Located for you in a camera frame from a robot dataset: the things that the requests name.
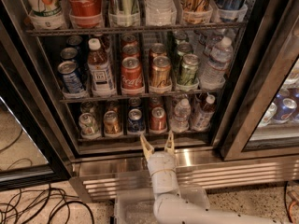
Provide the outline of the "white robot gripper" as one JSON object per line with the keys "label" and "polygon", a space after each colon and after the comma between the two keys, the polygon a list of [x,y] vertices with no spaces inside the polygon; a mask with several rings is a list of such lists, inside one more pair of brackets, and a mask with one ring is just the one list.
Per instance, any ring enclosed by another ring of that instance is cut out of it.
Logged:
{"label": "white robot gripper", "polygon": [[154,147],[148,142],[144,134],[140,135],[140,143],[148,161],[153,194],[159,196],[165,193],[179,193],[173,132],[170,131],[168,134],[164,151],[154,153]]}

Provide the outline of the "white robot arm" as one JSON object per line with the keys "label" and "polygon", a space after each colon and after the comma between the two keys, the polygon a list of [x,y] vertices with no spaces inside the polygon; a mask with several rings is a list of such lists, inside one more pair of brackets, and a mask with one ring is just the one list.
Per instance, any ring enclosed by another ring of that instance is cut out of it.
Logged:
{"label": "white robot arm", "polygon": [[141,134],[140,142],[151,178],[153,214],[159,224],[291,224],[264,217],[208,209],[183,199],[178,185],[174,135],[169,132],[163,151],[155,151]]}

